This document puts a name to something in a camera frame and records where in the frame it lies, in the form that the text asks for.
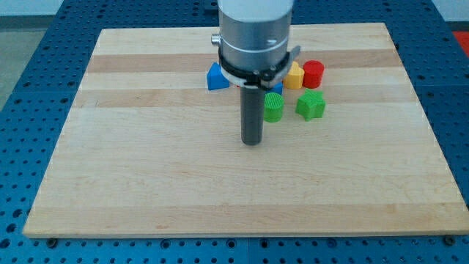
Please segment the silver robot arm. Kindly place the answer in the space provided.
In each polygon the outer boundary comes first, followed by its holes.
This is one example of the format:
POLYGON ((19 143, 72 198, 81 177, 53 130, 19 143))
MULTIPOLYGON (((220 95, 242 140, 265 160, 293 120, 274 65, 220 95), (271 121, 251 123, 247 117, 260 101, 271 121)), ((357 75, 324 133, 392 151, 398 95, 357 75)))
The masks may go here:
POLYGON ((218 2, 218 47, 222 74, 233 84, 272 89, 288 74, 300 53, 288 51, 294 0, 225 0, 218 2))

